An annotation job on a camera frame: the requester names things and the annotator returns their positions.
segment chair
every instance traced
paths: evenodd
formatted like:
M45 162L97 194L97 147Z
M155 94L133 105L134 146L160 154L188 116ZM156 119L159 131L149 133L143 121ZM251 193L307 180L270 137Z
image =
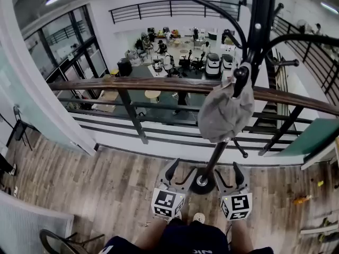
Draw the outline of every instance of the chair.
M137 50L139 57L142 59L143 62L145 62L144 57L148 58L148 55L145 51L138 49Z
M60 236L57 236L56 234L54 234L53 232L49 230L40 230L39 237L40 237L40 241L43 247L50 254L60 254L61 251L57 252L55 249L53 249L47 240L48 238L52 238L58 241L58 245L60 245L60 249L62 249L62 253L88 254L88 252L84 248L84 245L105 236L105 234L102 234L102 235L99 235L97 237L94 237L92 239L89 239L83 242L71 241L70 238L74 237L76 234L77 233L73 233L71 236L67 238L62 238Z

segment black chair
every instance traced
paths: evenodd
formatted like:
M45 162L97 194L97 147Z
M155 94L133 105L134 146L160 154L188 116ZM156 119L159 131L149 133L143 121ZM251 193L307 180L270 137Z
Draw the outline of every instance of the black chair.
M105 234L102 234L83 242L71 241L70 238L74 237L76 234L77 233L73 233L71 236L67 238L62 238L49 230L40 230L39 237L43 247L50 254L60 254L60 253L88 254L88 252L84 248L85 244L105 236ZM48 242L48 238L52 238L58 241L58 245L60 245L60 252L52 248L52 246Z

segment table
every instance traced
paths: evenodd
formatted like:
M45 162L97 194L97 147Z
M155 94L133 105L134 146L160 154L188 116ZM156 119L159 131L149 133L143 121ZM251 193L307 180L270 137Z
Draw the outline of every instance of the table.
M162 68L161 72L156 72L153 69L153 66L150 65L150 66L148 66L148 69L149 69L150 73L153 75L153 77L166 77L167 76L167 72L164 70L164 68Z
M145 96L146 98L149 98L151 103L157 104L159 102L159 95L161 91L157 90L146 90Z

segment sneaker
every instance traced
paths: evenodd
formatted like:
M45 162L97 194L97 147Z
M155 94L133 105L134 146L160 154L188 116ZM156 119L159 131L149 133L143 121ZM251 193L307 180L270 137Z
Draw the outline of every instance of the sneaker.
M181 214L181 212L179 211L174 217L171 217L170 219L168 219L168 223L170 223L170 221L172 220L172 219L175 219L175 218L179 218L180 220L182 220L182 214Z
M16 175L16 164L14 164L12 171L9 173L12 176Z
M193 217L193 221L199 221L203 224L205 223L205 215L203 213L196 213Z

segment wooden floor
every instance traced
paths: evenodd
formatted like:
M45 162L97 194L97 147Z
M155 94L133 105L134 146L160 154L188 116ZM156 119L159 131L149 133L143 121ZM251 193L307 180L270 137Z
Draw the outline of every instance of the wooden floor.
M165 159L146 157L100 147L94 157L65 149L43 136L32 136L31 152L22 142L13 141L7 158L18 165L18 175L5 175L7 186L19 188L18 198L28 203L75 215L74 232L80 239L104 233L105 237L88 246L98 253L114 235L134 241L152 219L150 200L159 170ZM181 180L190 165L181 163L175 179ZM252 240L257 248L270 246L275 253L331 253L335 243L318 243L317 234L300 236L301 228L318 226L322 219L339 212L339 172L336 165L248 168L253 192L253 211L248 219ZM234 182L230 167L221 167L227 183ZM324 185L317 186L318 181ZM293 205L299 196L313 199ZM219 208L218 192L198 196L189 194L182 210L191 221L196 212L206 223L225 231L227 222Z

